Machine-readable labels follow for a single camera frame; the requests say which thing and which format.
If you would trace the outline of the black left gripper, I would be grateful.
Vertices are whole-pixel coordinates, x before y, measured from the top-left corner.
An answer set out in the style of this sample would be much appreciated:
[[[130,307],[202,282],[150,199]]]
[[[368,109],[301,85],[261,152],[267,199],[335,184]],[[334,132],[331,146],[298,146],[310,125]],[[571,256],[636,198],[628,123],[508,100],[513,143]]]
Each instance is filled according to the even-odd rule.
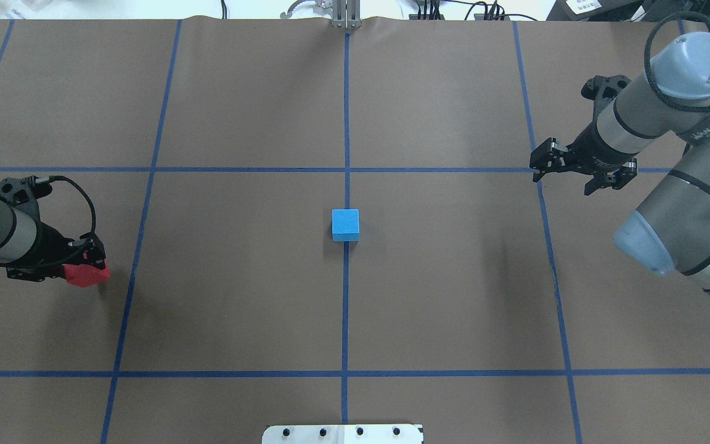
[[[64,263],[106,265],[104,244],[95,233],[86,233],[73,241],[40,221],[36,223],[36,229],[35,242],[25,256],[8,264],[8,279],[27,282],[65,280]]]

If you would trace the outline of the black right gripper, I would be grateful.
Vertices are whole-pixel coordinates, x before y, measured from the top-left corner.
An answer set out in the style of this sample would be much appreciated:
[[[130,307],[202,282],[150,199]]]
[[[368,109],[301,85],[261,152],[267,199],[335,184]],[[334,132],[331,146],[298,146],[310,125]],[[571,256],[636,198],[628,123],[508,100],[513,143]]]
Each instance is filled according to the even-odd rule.
[[[622,189],[639,174],[634,155],[611,148],[595,123],[588,124],[568,146],[558,143],[556,138],[547,138],[532,150],[529,168],[533,170],[534,183],[549,173],[573,171],[591,175],[592,179],[584,185],[586,196],[599,189]]]

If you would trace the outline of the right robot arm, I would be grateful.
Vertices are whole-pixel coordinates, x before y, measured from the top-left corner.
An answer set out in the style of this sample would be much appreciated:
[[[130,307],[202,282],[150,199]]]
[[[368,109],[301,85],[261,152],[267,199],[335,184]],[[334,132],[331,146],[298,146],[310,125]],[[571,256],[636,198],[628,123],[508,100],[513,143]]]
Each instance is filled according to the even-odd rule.
[[[584,194],[622,189],[637,157],[665,134],[685,143],[660,183],[613,236],[623,253],[658,276],[677,272],[710,296],[710,31],[676,37],[643,56],[643,73],[595,76],[581,95],[594,117],[570,144],[547,138],[533,149],[534,182],[549,173],[589,175]]]

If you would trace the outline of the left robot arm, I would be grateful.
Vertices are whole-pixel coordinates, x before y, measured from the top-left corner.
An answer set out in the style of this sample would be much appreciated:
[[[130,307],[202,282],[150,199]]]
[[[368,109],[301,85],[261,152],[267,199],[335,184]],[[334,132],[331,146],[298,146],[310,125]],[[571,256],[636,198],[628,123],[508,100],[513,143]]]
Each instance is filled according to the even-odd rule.
[[[104,243],[97,236],[95,205],[82,192],[91,214],[91,227],[78,239],[68,238],[41,219],[39,199],[62,181],[81,189],[64,175],[0,181],[0,268],[11,280],[43,282],[61,278],[86,289],[110,279]]]

